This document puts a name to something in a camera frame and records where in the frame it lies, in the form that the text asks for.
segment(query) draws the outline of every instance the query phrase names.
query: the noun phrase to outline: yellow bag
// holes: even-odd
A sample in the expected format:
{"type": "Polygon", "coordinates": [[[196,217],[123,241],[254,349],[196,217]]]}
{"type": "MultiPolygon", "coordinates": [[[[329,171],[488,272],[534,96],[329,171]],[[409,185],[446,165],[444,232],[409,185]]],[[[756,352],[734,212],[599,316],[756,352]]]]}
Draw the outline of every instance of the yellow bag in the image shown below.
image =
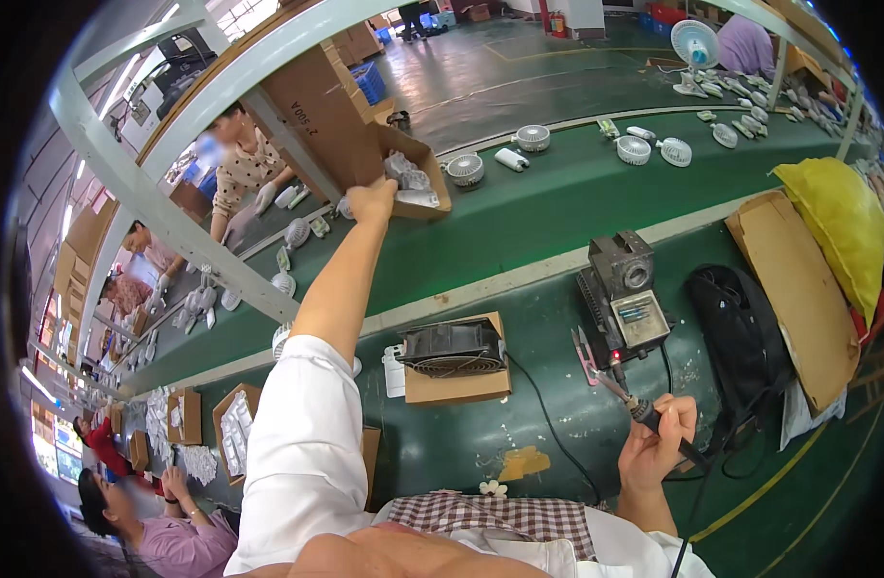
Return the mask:
{"type": "Polygon", "coordinates": [[[773,170],[815,236],[852,306],[872,326],[884,266],[884,212],[852,168],[833,157],[773,170]]]}

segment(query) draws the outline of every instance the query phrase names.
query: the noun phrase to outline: person in red shirt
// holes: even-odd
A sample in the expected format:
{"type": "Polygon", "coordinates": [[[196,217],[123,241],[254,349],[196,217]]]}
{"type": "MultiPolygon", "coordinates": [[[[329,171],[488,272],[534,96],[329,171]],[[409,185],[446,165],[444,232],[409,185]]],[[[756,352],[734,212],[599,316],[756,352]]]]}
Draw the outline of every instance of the person in red shirt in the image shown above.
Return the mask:
{"type": "MultiPolygon", "coordinates": [[[[124,456],[117,453],[115,445],[112,443],[111,420],[105,418],[101,425],[92,429],[89,422],[79,419],[78,416],[73,418],[73,431],[82,440],[82,443],[89,447],[99,461],[103,462],[114,475],[124,477],[125,475],[138,475],[143,477],[143,472],[136,472],[124,456]]],[[[163,493],[163,483],[158,477],[154,477],[150,483],[153,491],[158,496],[165,497],[163,493]]]]}

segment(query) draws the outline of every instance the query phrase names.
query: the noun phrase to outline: checkered apron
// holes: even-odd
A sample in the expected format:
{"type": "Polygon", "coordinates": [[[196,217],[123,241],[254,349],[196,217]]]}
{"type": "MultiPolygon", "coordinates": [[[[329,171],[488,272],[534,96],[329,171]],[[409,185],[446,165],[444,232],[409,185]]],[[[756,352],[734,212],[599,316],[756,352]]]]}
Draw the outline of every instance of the checkered apron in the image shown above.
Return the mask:
{"type": "Polygon", "coordinates": [[[512,532],[527,542],[566,538],[577,560],[597,558],[584,504],[565,499],[423,494],[395,499],[388,519],[426,534],[478,528],[512,532]]]}

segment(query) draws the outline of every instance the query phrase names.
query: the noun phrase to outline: person in black pants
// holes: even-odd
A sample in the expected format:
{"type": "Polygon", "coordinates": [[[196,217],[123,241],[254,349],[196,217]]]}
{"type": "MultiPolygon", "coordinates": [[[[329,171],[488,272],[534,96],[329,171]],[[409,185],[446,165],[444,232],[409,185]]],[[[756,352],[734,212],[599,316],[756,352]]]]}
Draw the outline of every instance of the person in black pants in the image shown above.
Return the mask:
{"type": "Polygon", "coordinates": [[[401,13],[401,18],[403,19],[404,41],[413,41],[413,31],[410,28],[412,24],[413,27],[416,28],[416,31],[419,32],[420,40],[427,41],[429,39],[428,34],[426,34],[426,29],[423,28],[423,24],[420,22],[420,14],[423,12],[423,8],[420,6],[419,2],[413,2],[406,6],[401,6],[398,8],[398,11],[401,13]]]}

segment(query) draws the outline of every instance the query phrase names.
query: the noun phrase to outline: black backpack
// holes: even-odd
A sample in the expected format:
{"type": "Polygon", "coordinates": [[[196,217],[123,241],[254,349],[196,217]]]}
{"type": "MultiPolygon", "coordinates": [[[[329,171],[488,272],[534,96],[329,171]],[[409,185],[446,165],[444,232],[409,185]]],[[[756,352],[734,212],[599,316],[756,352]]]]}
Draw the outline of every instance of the black backpack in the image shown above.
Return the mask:
{"type": "Polygon", "coordinates": [[[685,288],[721,394],[721,413],[707,451],[714,455],[734,449],[731,431],[740,423],[755,420],[755,429],[762,429],[763,418],[795,370],[772,305],[747,273],[704,264],[690,273],[685,288]]]}

